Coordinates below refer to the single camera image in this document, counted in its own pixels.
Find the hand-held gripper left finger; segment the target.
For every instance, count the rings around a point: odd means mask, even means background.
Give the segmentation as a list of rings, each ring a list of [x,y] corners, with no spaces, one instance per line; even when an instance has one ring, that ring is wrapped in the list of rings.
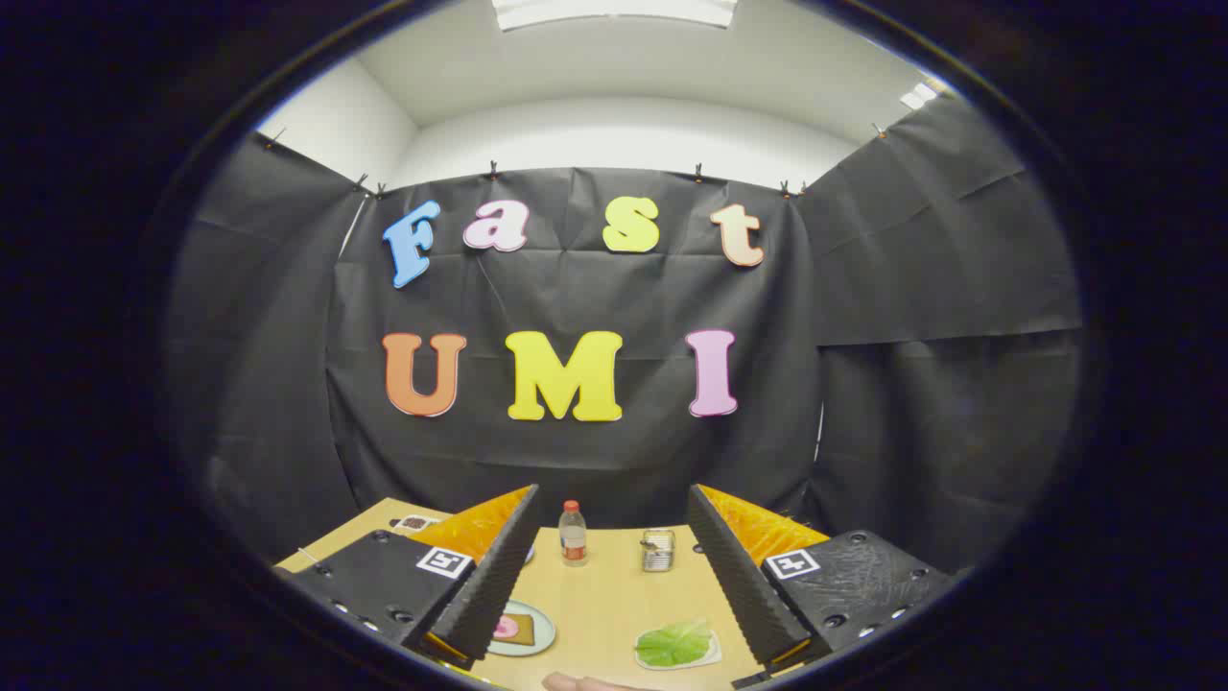
[[[469,670],[486,655],[533,547],[538,493],[535,484],[508,491],[408,535],[368,531],[275,573],[357,631]]]

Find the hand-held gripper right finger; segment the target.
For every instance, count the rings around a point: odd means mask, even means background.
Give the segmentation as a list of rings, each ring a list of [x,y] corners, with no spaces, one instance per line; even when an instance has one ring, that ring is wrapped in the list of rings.
[[[764,668],[740,687],[880,637],[955,582],[872,531],[828,536],[699,484],[686,522]]]

